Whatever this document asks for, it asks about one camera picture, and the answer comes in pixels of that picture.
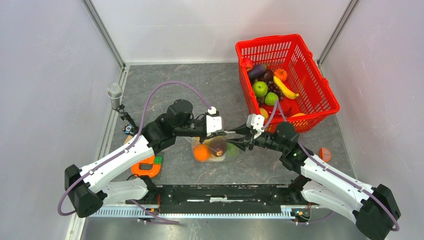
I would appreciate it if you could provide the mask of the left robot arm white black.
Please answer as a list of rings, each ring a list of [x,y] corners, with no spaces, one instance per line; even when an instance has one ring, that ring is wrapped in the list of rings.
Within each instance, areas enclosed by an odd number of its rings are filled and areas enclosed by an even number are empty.
[[[198,137],[204,141],[223,131],[222,117],[215,107],[209,107],[199,118],[195,118],[192,111],[191,102],[178,99],[154,121],[141,123],[133,139],[107,156],[83,167],[68,166],[64,171],[64,196],[74,208],[70,213],[86,218],[107,204],[126,200],[153,203],[157,190],[145,177],[118,182],[113,179],[174,145],[177,137]]]

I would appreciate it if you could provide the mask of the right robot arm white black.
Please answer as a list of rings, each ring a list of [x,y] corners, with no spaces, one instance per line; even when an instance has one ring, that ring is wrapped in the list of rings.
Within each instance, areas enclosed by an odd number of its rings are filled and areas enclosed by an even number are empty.
[[[400,209],[388,187],[372,186],[329,165],[299,142],[291,123],[279,123],[274,132],[246,123],[232,131],[242,137],[229,142],[243,151],[260,147],[281,153],[283,166],[299,175],[288,191],[293,203],[307,201],[336,212],[370,240],[384,240],[400,230]]]

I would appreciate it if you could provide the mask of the clear dotted zip top bag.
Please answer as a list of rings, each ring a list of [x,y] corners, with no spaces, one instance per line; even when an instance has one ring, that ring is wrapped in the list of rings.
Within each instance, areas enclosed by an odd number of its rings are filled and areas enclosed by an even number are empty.
[[[203,142],[199,137],[189,137],[187,140],[191,143],[192,154],[196,161],[220,163],[232,161],[240,154],[240,150],[234,144],[227,142],[235,136],[234,132],[227,132]]]

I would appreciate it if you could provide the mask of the orange tangerine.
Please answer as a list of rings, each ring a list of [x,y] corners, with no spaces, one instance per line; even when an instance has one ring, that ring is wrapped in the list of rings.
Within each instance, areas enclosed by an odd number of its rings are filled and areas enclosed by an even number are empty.
[[[210,148],[205,144],[197,144],[193,148],[193,156],[199,162],[206,162],[211,157]]]

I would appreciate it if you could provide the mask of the dark red plum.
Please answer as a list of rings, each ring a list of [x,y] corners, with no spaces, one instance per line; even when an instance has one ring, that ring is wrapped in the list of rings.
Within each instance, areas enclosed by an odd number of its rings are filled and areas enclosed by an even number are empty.
[[[221,137],[211,139],[206,145],[214,157],[222,157],[227,151],[227,142]]]

